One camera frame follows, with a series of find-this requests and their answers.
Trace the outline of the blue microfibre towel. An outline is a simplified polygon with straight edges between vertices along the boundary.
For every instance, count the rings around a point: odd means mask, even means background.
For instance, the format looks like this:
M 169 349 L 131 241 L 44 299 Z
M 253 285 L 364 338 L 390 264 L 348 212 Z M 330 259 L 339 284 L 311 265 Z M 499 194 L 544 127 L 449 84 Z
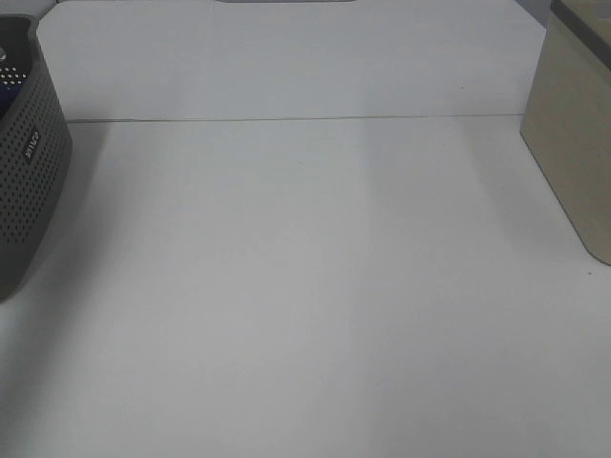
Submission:
M 12 103 L 22 89 L 21 81 L 2 80 L 0 86 L 0 117 L 11 108 Z

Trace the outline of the grey perforated plastic basket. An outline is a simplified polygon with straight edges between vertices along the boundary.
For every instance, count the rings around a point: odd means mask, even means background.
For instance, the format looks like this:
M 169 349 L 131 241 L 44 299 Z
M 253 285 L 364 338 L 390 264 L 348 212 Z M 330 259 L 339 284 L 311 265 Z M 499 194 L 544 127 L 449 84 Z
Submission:
M 37 37 L 38 20 L 1 16 L 1 81 L 22 89 L 1 117 L 1 300 L 20 287 L 60 199 L 73 140 Z

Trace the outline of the beige storage box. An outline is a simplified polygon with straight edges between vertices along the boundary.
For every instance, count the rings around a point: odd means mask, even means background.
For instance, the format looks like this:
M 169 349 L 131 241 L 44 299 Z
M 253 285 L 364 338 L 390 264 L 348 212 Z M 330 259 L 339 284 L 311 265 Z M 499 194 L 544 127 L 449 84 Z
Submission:
M 551 3 L 520 134 L 585 250 L 609 263 L 609 2 Z

